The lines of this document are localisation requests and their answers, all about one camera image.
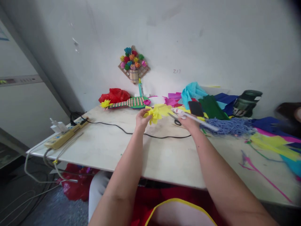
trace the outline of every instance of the table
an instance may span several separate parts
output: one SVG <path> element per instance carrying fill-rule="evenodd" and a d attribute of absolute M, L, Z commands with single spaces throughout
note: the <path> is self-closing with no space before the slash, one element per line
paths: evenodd
<path fill-rule="evenodd" d="M 126 132 L 133 132 L 138 111 L 130 108 L 104 110 L 97 106 L 84 116 L 88 116 L 92 122 L 101 121 L 116 124 Z M 184 137 L 189 135 L 187 130 L 174 126 L 172 123 L 173 119 L 171 117 L 163 117 L 163 119 L 158 120 L 157 125 L 148 125 L 145 133 L 157 137 Z M 90 123 L 74 137 L 79 136 L 82 132 L 82 136 L 66 149 L 59 160 L 114 171 L 131 135 L 125 134 L 116 126 Z M 47 150 L 43 144 L 49 138 L 29 151 L 33 150 L 32 154 L 34 156 L 43 157 Z M 259 200 L 300 206 L 299 194 L 301 194 L 301 187 L 285 163 L 266 160 L 248 144 L 245 144 L 243 139 L 233 136 L 212 136 L 209 137 L 209 140 Z M 144 178 L 198 189 L 206 188 L 192 137 L 157 139 L 144 135 L 143 145 L 142 176 Z M 48 153 L 49 158 L 55 159 L 62 148 L 64 146 L 58 150 L 51 150 Z M 269 180 L 293 201 L 293 204 L 288 202 L 259 173 L 244 169 L 239 165 L 239 163 L 242 163 L 241 150 L 251 158 L 253 164 Z M 271 159 L 281 160 L 280 156 L 272 151 L 262 151 L 262 153 Z"/>

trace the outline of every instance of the green crepe paper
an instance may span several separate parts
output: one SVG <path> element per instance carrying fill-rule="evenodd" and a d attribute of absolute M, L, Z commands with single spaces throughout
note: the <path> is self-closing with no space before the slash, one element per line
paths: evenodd
<path fill-rule="evenodd" d="M 142 54 L 140 54 L 138 58 L 139 58 L 139 60 L 143 60 L 144 56 Z"/>
<path fill-rule="evenodd" d="M 220 120 L 230 120 L 229 117 L 221 110 L 219 105 L 217 104 L 214 96 L 205 96 L 203 99 L 198 100 L 202 107 L 204 112 L 207 113 L 209 118 L 217 118 Z"/>

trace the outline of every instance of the yellow power strip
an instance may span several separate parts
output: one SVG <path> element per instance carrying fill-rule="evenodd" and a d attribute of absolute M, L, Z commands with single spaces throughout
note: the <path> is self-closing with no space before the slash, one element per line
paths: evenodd
<path fill-rule="evenodd" d="M 61 146 L 63 146 L 64 143 L 66 143 L 71 137 L 73 137 L 81 128 L 83 128 L 86 124 L 88 124 L 87 120 L 88 117 L 84 118 L 78 118 L 76 121 L 76 126 L 71 126 L 71 124 L 67 125 L 67 128 L 69 129 L 65 133 L 59 133 L 52 138 L 50 138 L 44 145 L 47 148 L 52 148 L 54 150 L 59 149 Z"/>

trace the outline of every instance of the blue yarn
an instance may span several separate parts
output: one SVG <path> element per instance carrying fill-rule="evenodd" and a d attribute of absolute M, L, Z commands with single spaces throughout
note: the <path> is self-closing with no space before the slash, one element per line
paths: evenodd
<path fill-rule="evenodd" d="M 219 120 L 219 119 L 207 119 L 207 123 L 218 127 L 218 131 L 213 131 L 203 125 L 200 125 L 200 128 L 205 129 L 207 132 L 210 132 L 214 136 L 222 135 L 238 135 L 242 136 L 244 134 L 252 135 L 255 133 L 255 130 L 252 127 L 252 122 L 250 119 L 242 118 L 231 118 L 230 120 Z"/>

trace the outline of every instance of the popsicle stick craft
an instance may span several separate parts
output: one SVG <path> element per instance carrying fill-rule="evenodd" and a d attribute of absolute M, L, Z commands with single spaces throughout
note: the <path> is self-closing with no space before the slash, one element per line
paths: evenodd
<path fill-rule="evenodd" d="M 144 104 L 145 100 L 149 100 L 149 99 L 147 97 L 132 97 L 132 98 L 128 99 L 127 101 L 112 104 L 112 105 L 108 106 L 108 108 L 117 108 L 117 107 L 123 107 L 123 106 L 128 106 L 130 108 L 135 108 L 135 109 L 145 108 L 145 106 L 146 106 Z"/>
<path fill-rule="evenodd" d="M 139 78 L 145 76 L 150 70 L 147 62 L 142 54 L 139 54 L 135 47 L 125 48 L 125 56 L 121 56 L 121 63 L 118 65 L 119 69 L 131 80 L 132 83 L 137 84 Z"/>

